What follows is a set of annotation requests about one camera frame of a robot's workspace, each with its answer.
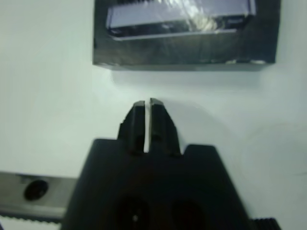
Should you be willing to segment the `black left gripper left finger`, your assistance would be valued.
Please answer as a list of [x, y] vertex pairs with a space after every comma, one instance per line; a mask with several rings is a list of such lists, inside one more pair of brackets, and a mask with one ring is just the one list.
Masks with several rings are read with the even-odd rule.
[[145, 101], [137, 101], [119, 125], [118, 139], [124, 142], [126, 151], [133, 155], [144, 154]]

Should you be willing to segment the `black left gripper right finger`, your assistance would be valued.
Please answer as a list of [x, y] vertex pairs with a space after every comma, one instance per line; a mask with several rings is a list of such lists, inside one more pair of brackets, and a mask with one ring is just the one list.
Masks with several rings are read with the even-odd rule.
[[181, 156], [177, 128], [164, 103], [156, 98], [150, 99], [149, 150]]

